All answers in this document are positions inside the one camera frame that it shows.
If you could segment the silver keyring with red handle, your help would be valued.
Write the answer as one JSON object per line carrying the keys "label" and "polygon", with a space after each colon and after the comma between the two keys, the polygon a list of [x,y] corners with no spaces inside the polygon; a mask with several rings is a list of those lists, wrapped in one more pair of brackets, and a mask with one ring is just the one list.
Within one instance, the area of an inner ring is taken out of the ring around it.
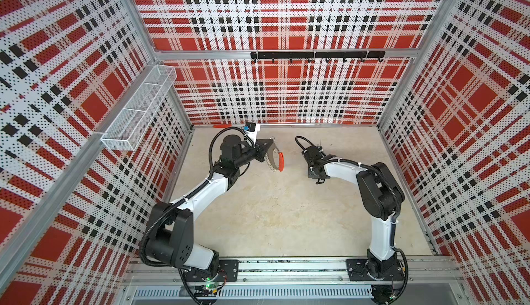
{"label": "silver keyring with red handle", "polygon": [[284,170],[284,155],[275,142],[273,142],[271,147],[267,150],[266,158],[273,171],[282,172]]}

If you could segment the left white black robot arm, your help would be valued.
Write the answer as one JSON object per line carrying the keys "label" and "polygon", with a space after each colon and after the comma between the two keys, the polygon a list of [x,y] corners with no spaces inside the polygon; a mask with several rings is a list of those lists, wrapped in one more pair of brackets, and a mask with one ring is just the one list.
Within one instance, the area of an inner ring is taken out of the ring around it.
{"label": "left white black robot arm", "polygon": [[241,168],[252,161],[264,162],[275,148],[273,139],[260,139],[261,125],[247,122],[229,126],[221,137],[220,156],[213,158],[215,142],[208,147],[208,175],[194,189],[170,202],[152,208],[139,245],[139,258],[151,267],[194,270],[203,280],[214,280],[221,271],[219,254],[195,242],[196,219],[243,175]]}

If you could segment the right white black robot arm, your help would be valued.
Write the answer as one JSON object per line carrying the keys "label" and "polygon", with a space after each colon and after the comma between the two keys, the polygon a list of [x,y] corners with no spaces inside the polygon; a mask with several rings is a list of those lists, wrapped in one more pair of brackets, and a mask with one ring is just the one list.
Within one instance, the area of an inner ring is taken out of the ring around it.
{"label": "right white black robot arm", "polygon": [[296,136],[295,143],[308,165],[308,177],[317,184],[338,178],[358,186],[363,207],[371,215],[371,242],[364,273],[373,280],[394,274],[400,268],[395,238],[404,195],[387,165],[367,165],[327,155],[321,146],[303,136]]}

